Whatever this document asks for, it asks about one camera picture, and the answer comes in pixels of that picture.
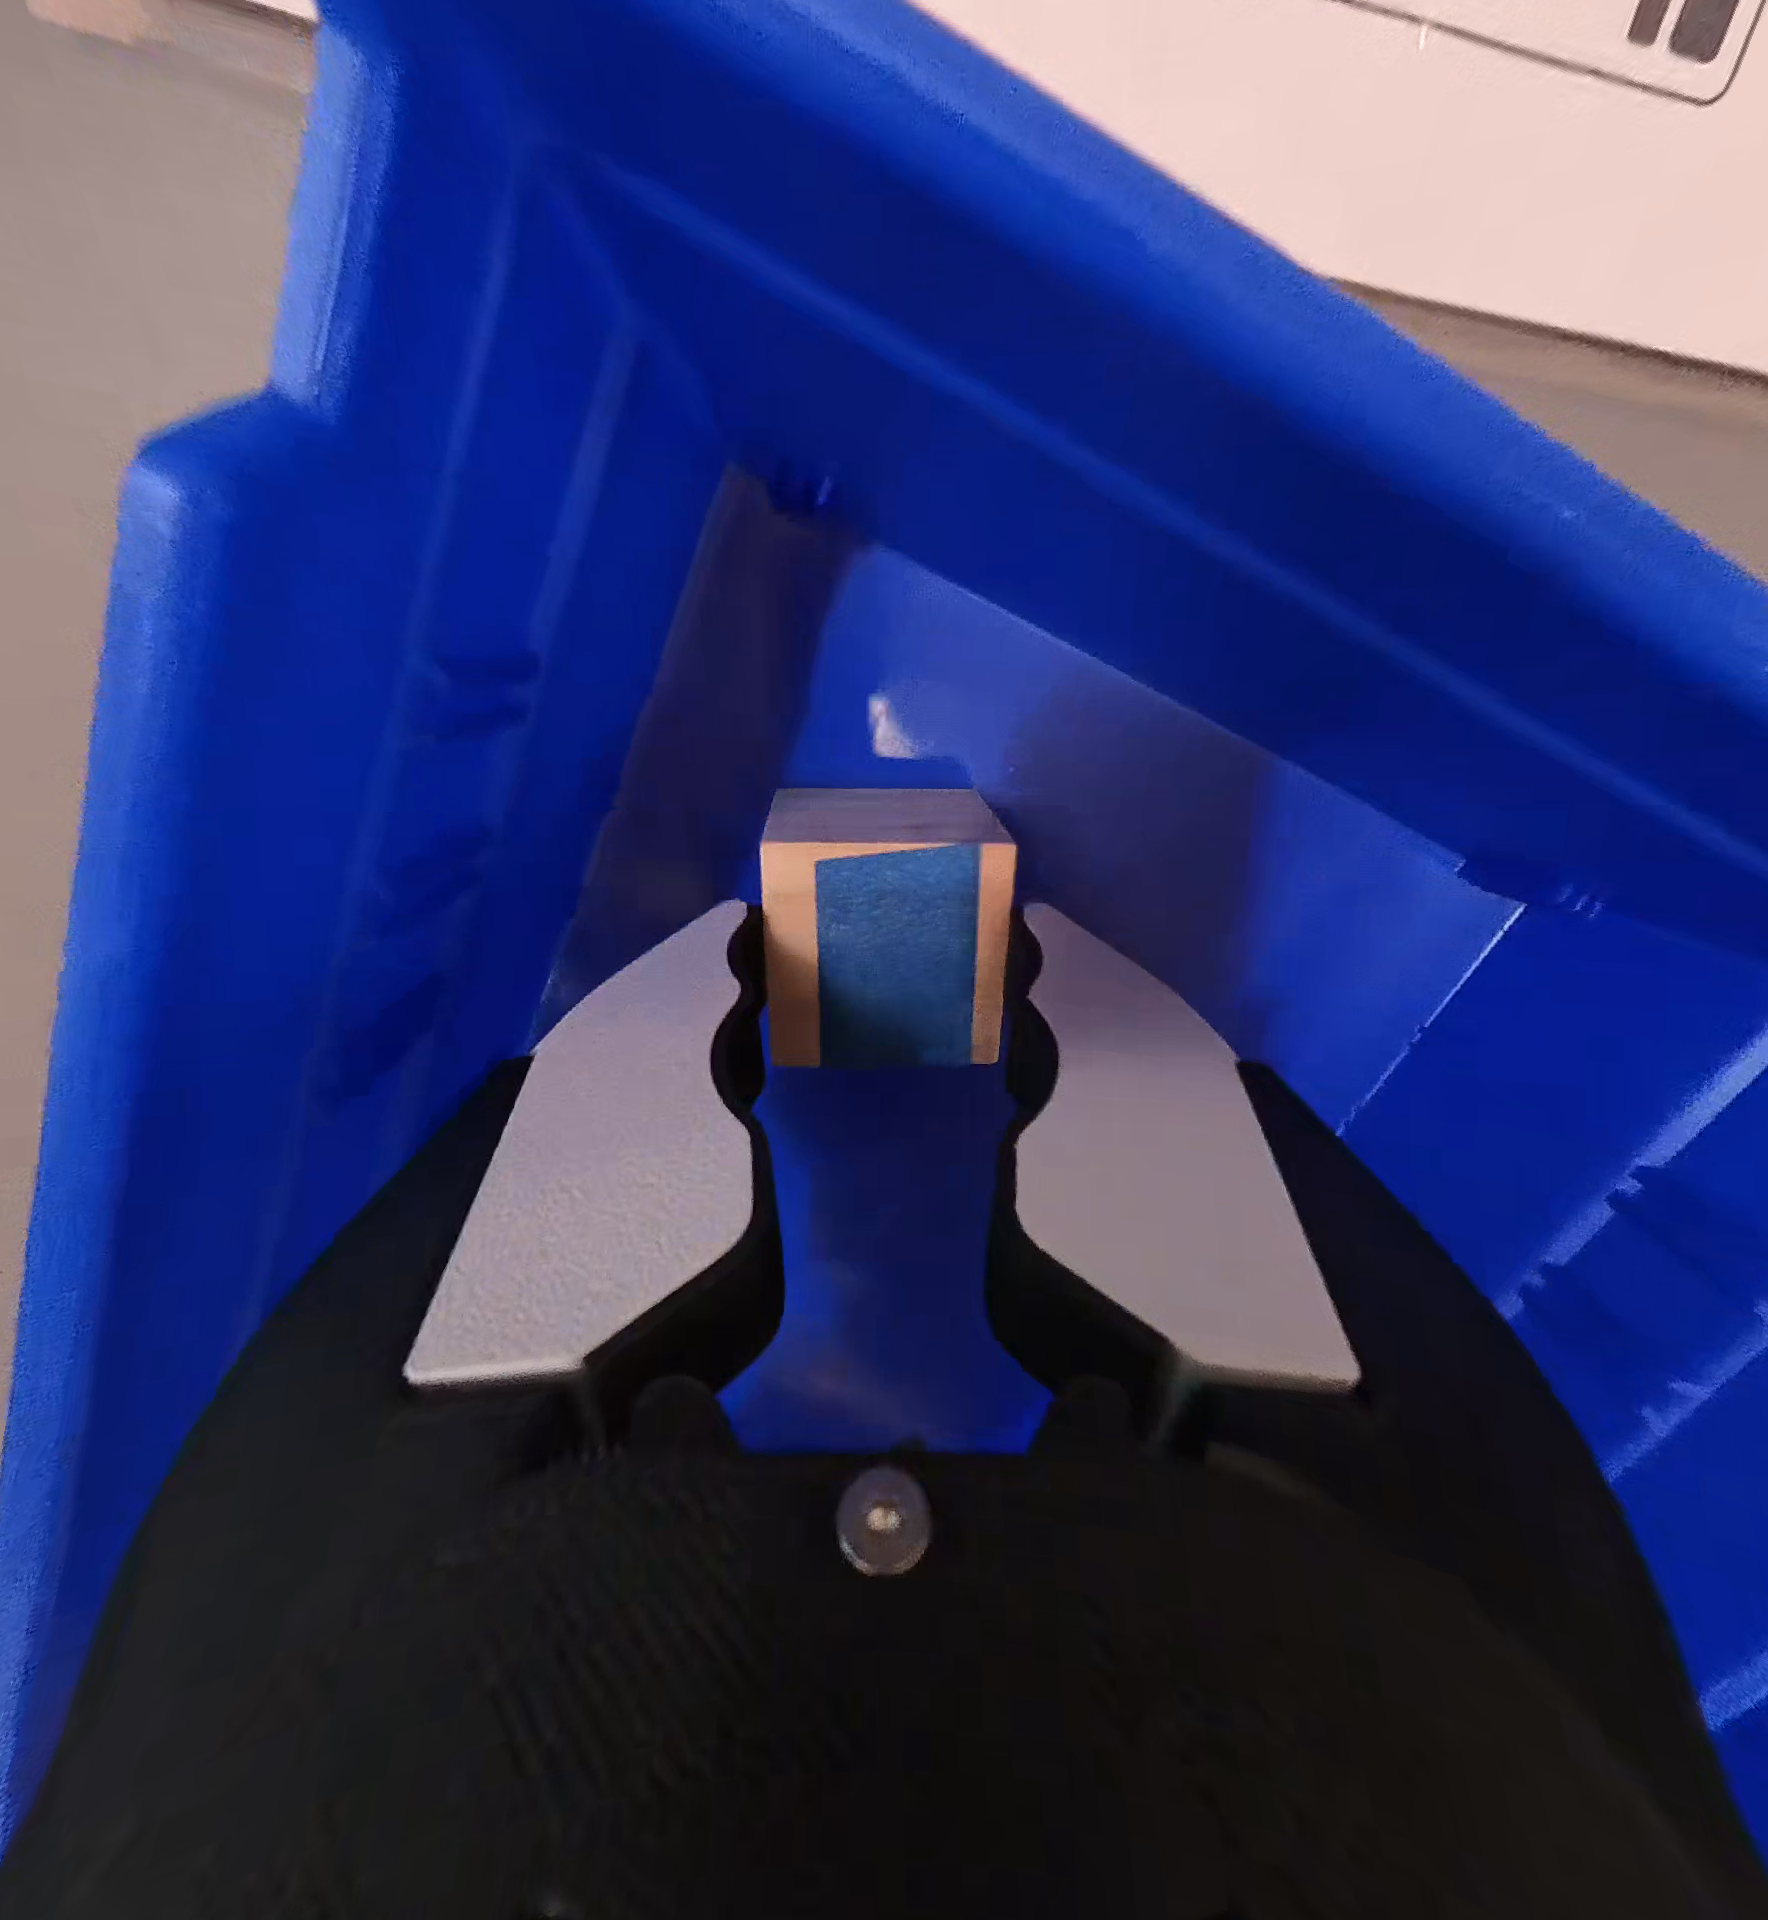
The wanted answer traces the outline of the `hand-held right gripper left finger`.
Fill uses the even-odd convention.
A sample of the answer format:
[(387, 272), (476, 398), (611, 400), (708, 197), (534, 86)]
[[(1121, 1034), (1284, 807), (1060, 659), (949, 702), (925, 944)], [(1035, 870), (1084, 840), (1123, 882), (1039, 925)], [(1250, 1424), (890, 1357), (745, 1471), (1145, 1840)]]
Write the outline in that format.
[(535, 1045), (404, 1365), (414, 1388), (726, 1388), (785, 1307), (762, 921), (709, 909)]

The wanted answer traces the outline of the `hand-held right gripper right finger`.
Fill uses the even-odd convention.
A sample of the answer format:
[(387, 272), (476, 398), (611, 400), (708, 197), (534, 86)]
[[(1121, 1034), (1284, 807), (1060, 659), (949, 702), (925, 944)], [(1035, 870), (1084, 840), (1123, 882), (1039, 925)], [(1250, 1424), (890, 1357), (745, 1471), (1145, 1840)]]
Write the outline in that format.
[(1023, 911), (1010, 957), (985, 1282), (1005, 1353), (1051, 1395), (1358, 1388), (1233, 1047), (1055, 907)]

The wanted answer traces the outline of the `wooden cube blue stripe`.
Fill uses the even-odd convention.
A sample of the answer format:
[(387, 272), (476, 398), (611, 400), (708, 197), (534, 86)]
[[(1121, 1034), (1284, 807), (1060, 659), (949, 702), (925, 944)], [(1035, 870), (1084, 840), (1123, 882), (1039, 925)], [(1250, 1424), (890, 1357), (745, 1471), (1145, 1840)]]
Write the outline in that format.
[(779, 790), (761, 841), (773, 1064), (991, 1069), (1014, 882), (976, 790)]

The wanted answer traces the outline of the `blue plastic bin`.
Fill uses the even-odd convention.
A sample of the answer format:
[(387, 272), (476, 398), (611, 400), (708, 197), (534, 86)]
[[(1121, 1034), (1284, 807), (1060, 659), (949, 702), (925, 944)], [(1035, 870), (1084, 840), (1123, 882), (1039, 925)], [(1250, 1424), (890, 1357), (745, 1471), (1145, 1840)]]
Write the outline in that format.
[(1768, 1916), (1768, 587), (903, 4), (327, 4), (0, 1916)]

